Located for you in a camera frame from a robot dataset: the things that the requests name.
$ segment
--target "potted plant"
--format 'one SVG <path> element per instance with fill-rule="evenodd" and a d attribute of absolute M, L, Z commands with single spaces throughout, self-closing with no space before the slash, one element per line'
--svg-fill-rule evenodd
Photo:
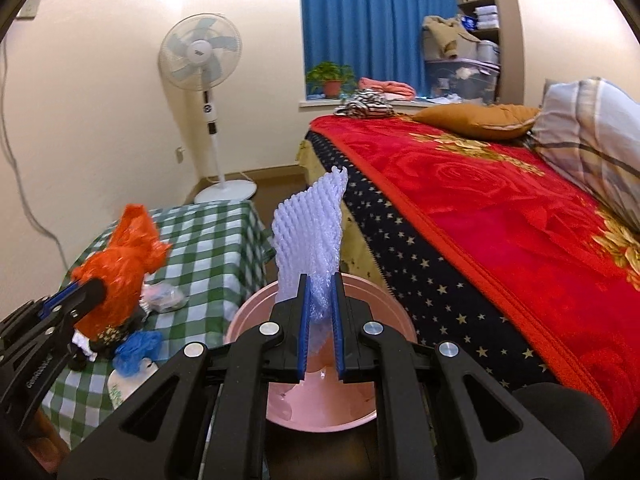
<path fill-rule="evenodd" d="M 336 98 L 343 86 L 354 86 L 353 70 L 349 65 L 323 61 L 306 73 L 306 82 L 313 85 L 312 92 L 322 88 L 325 97 Z"/>

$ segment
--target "star-patterned bedspread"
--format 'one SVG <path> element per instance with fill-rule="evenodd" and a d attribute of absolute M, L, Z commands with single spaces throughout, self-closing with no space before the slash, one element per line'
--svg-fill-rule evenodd
<path fill-rule="evenodd" d="M 398 118 L 310 129 L 324 167 L 348 167 L 347 206 L 421 342 L 456 341 L 509 389 L 589 392 L 620 435 L 640 399 L 624 226 L 525 148 Z"/>

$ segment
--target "standing fan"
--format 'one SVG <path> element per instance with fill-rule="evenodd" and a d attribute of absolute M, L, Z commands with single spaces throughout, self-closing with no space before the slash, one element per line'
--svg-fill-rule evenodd
<path fill-rule="evenodd" d="M 198 193 L 195 203 L 244 200 L 254 195 L 255 182 L 226 180 L 220 168 L 216 107 L 210 90 L 236 69 L 242 43 L 238 30 L 221 14 L 196 14 L 178 22 L 162 40 L 160 72 L 183 90 L 202 92 L 202 111 L 209 126 L 219 182 Z"/>

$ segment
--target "pink plastic basin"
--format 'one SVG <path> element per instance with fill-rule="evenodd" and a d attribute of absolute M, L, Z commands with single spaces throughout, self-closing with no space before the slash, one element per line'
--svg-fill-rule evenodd
<path fill-rule="evenodd" d="M 415 342 L 414 326 L 404 308 L 387 292 L 367 280 L 343 274 L 347 296 L 369 303 L 375 320 L 392 326 Z M 278 282 L 256 292 L 240 308 L 226 332 L 225 342 L 235 341 L 252 326 L 269 319 Z M 355 428 L 376 418 L 373 383 L 344 384 L 335 371 L 334 342 L 329 338 L 318 355 L 307 362 L 300 384 L 269 386 L 267 420 L 298 431 L 326 433 Z"/>

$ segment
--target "white plastic bag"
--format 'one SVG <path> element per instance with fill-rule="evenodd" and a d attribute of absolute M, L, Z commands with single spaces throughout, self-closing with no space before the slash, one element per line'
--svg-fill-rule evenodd
<path fill-rule="evenodd" d="M 331 278 L 338 271 L 342 241 L 340 201 L 347 170 L 335 166 L 306 191 L 281 203 L 272 229 L 278 266 L 277 301 L 294 298 L 300 274 L 311 279 L 308 354 L 316 354 L 331 334 Z"/>
<path fill-rule="evenodd" d="M 187 304 L 187 297 L 177 286 L 169 282 L 155 283 L 154 285 L 142 285 L 140 303 L 149 310 L 155 310 L 159 314 L 178 310 Z"/>

